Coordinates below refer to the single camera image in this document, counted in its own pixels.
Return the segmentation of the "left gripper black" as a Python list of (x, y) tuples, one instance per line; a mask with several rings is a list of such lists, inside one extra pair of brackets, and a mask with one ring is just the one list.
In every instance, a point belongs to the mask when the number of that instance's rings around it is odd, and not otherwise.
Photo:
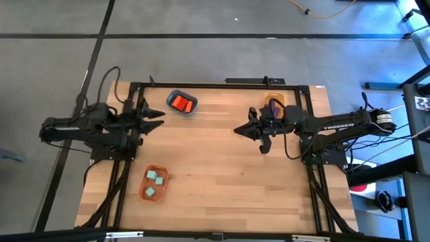
[(136, 104), (131, 99), (124, 101), (123, 110), (120, 114), (120, 146), (141, 146), (143, 138), (141, 134), (149, 134), (154, 129), (164, 124), (163, 120), (145, 121), (143, 118), (158, 118), (165, 113), (149, 108), (145, 98), (141, 104)]

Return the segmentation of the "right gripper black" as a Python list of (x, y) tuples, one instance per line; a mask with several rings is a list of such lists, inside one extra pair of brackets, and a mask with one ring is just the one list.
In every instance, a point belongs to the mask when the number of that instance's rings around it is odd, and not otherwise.
[(264, 106), (259, 109), (260, 117), (257, 117), (257, 111), (254, 107), (249, 108), (249, 121), (234, 129), (236, 134), (245, 136), (253, 141), (261, 142), (259, 150), (261, 154), (267, 154), (271, 148), (271, 140), (269, 135), (277, 135), (284, 133), (284, 123), (282, 119), (276, 118), (272, 109), (269, 106)]

